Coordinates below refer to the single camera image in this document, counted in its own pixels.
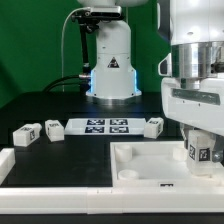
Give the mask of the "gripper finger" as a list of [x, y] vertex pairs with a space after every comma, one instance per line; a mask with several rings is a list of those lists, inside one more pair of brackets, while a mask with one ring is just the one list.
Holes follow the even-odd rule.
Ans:
[[180, 124], [180, 132], [181, 132], [181, 135], [182, 135], [183, 140], [184, 140], [184, 147], [185, 148], [188, 148], [189, 131], [191, 129], [192, 129], [192, 127], [189, 126], [189, 125], [186, 125], [186, 124], [183, 124], [183, 123]]
[[212, 161], [214, 163], [222, 162], [224, 159], [224, 137], [213, 134]]

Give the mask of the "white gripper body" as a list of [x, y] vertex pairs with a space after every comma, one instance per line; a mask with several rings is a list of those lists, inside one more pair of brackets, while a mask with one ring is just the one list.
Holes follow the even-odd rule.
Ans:
[[158, 65], [163, 76], [161, 97], [167, 118], [224, 136], [224, 74], [201, 81], [200, 89], [184, 90], [171, 77], [171, 57], [166, 56]]

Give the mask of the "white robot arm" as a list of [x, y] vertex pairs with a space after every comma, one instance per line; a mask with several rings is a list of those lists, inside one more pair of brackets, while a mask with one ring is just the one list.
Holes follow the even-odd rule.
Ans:
[[[130, 64], [130, 28], [123, 6], [148, 0], [77, 0], [80, 26], [97, 33], [97, 64], [87, 96], [105, 102], [140, 94]], [[171, 51], [159, 63], [162, 106], [178, 121], [189, 155], [224, 158], [224, 0], [156, 0], [157, 29]]]

